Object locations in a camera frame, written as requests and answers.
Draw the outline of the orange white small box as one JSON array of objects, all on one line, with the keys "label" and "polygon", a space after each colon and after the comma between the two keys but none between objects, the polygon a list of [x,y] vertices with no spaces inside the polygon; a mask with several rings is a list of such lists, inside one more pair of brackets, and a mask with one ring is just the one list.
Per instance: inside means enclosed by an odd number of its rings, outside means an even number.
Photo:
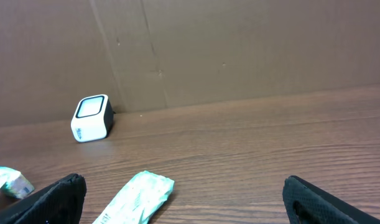
[{"label": "orange white small box", "polygon": [[23,199],[35,190],[18,170],[0,167],[0,191],[7,196]]}]

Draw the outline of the green wet wipes pack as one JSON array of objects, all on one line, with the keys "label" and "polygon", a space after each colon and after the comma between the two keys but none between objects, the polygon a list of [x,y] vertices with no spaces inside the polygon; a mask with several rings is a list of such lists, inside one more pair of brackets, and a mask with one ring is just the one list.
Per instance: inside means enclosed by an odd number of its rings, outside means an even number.
[{"label": "green wet wipes pack", "polygon": [[136,174],[93,224],[147,224],[173,192],[174,183],[146,170]]}]

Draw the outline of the white barcode scanner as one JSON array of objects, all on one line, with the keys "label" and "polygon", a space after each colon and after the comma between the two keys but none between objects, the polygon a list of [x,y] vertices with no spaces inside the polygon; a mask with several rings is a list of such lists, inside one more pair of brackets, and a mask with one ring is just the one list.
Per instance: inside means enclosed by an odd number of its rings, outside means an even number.
[{"label": "white barcode scanner", "polygon": [[108,95],[82,99],[73,115],[70,127],[77,142],[89,142],[108,136],[114,121],[114,111]]}]

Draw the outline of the cardboard box at back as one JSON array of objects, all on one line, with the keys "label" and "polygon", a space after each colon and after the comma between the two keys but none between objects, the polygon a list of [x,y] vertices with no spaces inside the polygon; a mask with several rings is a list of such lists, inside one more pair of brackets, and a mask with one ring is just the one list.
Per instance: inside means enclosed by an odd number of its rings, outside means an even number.
[{"label": "cardboard box at back", "polygon": [[0,1],[0,127],[380,83],[380,1]]}]

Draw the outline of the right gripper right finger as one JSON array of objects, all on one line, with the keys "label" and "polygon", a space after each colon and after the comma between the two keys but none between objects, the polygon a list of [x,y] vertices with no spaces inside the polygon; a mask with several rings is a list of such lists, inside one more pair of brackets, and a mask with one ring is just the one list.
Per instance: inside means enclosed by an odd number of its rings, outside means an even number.
[{"label": "right gripper right finger", "polygon": [[296,175],[282,191],[290,224],[378,224],[377,219]]}]

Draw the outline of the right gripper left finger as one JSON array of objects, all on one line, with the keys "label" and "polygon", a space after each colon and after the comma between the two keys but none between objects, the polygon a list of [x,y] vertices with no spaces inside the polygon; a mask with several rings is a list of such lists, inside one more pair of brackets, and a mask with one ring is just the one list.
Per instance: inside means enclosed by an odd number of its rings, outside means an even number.
[{"label": "right gripper left finger", "polygon": [[85,178],[69,174],[0,212],[0,224],[79,224]]}]

